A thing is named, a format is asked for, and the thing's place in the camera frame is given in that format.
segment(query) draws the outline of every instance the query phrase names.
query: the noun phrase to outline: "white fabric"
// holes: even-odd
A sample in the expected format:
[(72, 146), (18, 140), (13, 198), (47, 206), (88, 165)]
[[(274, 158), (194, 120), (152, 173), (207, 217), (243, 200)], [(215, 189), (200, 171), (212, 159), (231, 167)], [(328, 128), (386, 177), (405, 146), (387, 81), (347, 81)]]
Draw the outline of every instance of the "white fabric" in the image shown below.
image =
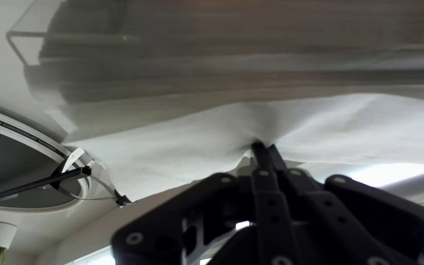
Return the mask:
[(349, 94), (237, 103), (72, 145), (104, 162), (115, 187), (134, 200), (232, 170), (255, 139), (299, 162), (424, 164), (424, 100)]

